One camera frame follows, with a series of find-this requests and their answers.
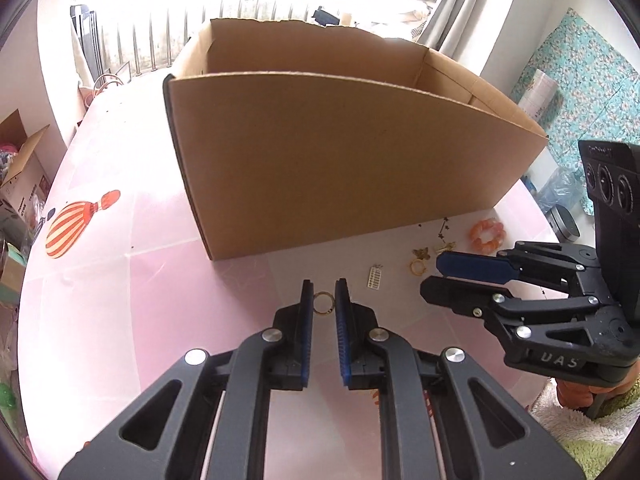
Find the curtain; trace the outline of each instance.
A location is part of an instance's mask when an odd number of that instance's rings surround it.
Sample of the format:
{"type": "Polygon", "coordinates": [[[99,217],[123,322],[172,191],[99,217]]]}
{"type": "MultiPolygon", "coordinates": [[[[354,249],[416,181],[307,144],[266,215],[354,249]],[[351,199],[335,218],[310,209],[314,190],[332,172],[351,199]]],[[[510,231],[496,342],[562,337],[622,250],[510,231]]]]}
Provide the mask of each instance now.
{"type": "Polygon", "coordinates": [[[452,57],[476,0],[441,0],[418,43],[452,57]]]}

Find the gold ring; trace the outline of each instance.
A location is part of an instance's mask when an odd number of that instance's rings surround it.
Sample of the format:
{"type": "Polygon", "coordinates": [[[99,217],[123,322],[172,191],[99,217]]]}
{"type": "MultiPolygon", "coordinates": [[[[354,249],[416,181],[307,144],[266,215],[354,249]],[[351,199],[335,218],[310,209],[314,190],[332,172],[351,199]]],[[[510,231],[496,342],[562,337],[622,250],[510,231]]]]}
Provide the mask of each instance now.
{"type": "Polygon", "coordinates": [[[314,294],[314,312],[316,314],[318,314],[318,316],[328,316],[329,314],[331,314],[334,311],[335,308],[335,298],[334,295],[330,292],[316,292],[314,294]],[[331,308],[329,310],[327,310],[326,312],[320,312],[319,310],[316,310],[316,298],[318,296],[328,296],[329,298],[331,298],[331,308]]]}
{"type": "Polygon", "coordinates": [[[420,276],[427,272],[427,265],[424,263],[423,259],[416,258],[409,264],[409,270],[411,271],[412,275],[418,276],[418,278],[420,278],[420,276]],[[416,269],[415,264],[420,264],[420,268],[416,269]]]}

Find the hot air balloon print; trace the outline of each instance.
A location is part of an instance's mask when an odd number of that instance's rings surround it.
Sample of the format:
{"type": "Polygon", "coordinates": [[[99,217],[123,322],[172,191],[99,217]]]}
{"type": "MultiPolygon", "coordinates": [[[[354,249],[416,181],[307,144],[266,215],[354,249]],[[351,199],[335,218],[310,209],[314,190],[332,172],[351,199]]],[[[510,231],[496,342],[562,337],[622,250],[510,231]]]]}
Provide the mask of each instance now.
{"type": "Polygon", "coordinates": [[[45,248],[52,258],[59,258],[76,243],[98,211],[110,208],[120,198],[115,189],[105,193],[98,202],[81,200],[63,207],[49,227],[45,248]]]}

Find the pink tablecloth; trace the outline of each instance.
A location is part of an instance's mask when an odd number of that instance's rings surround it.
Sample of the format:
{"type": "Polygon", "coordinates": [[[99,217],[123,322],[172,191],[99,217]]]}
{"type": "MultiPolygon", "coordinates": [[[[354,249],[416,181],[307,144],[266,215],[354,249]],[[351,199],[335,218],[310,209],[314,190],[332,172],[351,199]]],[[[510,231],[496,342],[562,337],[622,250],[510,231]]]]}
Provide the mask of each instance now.
{"type": "MultiPolygon", "coordinates": [[[[56,177],[22,290],[18,358],[22,400],[38,461],[50,478],[126,404],[191,348],[235,348],[295,303],[305,278],[316,291],[348,280],[355,301],[380,325],[415,347],[461,346],[522,403],[543,379],[506,368],[480,320],[454,316],[420,298],[412,250],[439,244],[440,230],[459,250],[466,232],[488,216],[504,222],[505,247],[517,239],[555,240],[520,183],[478,212],[335,242],[212,263],[186,199],[161,95],[161,77],[109,90],[91,106],[56,177]],[[120,198],[98,210],[59,258],[47,233],[65,205],[120,198]],[[380,290],[367,288],[380,264],[380,290]]],[[[429,262],[434,270],[434,258],[429,262]]],[[[541,297],[539,288],[518,290],[541,297]]],[[[335,322],[316,317],[310,387],[272,397],[266,478],[380,478],[377,407],[370,392],[342,387],[335,322]]]]}

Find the black camera housing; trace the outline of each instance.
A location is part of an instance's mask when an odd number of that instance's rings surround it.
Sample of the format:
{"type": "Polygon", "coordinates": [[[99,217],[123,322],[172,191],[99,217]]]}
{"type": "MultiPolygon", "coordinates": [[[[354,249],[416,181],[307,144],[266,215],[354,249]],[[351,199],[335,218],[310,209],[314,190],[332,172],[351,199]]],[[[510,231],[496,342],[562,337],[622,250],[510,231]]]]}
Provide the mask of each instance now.
{"type": "Polygon", "coordinates": [[[640,322],[640,146],[580,140],[602,277],[629,323],[640,322]]]}

